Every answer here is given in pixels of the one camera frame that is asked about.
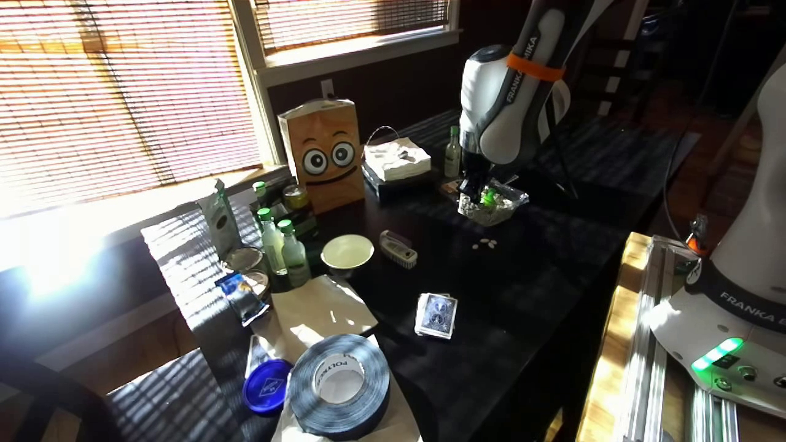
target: bottle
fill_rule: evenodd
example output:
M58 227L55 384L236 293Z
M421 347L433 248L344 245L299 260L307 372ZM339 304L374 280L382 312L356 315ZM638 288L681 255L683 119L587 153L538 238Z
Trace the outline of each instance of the bottle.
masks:
M264 252L265 252L269 270L275 277L286 277L287 275L287 266L286 266L282 254L280 254L282 234L275 229L270 207L258 209L257 220L258 220L260 234L264 234Z
M293 220L293 227L295 227L295 237L298 238L319 237L314 209L307 193L298 185L287 185L282 194L286 194L287 220Z
M252 185L252 194L253 194L253 202L252 202L252 213L257 213L258 209L264 207L270 207L270 193L269 193L269 183L253 183Z
M241 229L236 213L232 212L228 194L222 180L216 180L216 194L209 199L204 220L222 260L227 260L228 254L243 248Z
M311 259L306 254L306 245L299 244L299 238L295 237L295 225L293 220L282 220L279 221L279 229L286 237L286 244L280 248L280 255L287 266L287 277L291 277L291 288L299 288L307 280L312 280L312 270L311 270Z
M459 174L462 174L459 129L451 126L451 137L446 147L446 180L457 180Z

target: lid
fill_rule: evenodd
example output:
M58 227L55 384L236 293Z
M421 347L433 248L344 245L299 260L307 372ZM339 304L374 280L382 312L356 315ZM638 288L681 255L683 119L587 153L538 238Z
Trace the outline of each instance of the lid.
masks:
M243 275L241 272L228 272L223 277L218 277L215 286L223 293L223 296L232 296L238 291L238 286L243 283Z
M257 198L265 194L265 193L269 193L269 183L253 183L253 185L252 185L252 193L253 193Z
M311 198L298 185L286 186L286 205L298 212L311 207Z
M323 264L335 270L354 270L368 264L374 244L367 237L338 237L323 248Z
M286 360L269 360L243 384L245 405L253 414L279 414L286 404L291 363Z
M257 212L257 220L258 220L258 221L269 221L269 220L274 220L270 207L260 207L260 209Z
M293 220L282 220L282 221L279 221L279 229L280 229L282 234L295 231Z

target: window blind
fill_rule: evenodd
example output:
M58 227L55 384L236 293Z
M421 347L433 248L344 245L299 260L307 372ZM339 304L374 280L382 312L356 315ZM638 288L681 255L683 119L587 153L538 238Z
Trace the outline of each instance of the window blind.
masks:
M265 55L448 26L451 0L257 0Z
M0 216L258 164L228 2L0 2L0 153Z

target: robot eye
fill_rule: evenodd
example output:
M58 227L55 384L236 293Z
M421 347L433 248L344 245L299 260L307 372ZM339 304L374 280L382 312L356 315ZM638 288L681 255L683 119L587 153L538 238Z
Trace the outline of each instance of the robot eye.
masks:
M349 142L338 142L331 157L338 168L349 168L354 159L354 147Z
M328 170L328 155L323 151L311 151L302 155L302 168L311 174L324 174Z

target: small plate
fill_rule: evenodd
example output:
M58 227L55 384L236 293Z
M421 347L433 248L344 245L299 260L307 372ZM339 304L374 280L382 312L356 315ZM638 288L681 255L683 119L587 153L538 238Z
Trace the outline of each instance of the small plate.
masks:
M367 237L346 234L331 238L323 248L323 264L335 270L356 270L374 255L374 244Z
M234 248L223 264L236 272L249 272L252 267L264 264L264 254L253 248Z

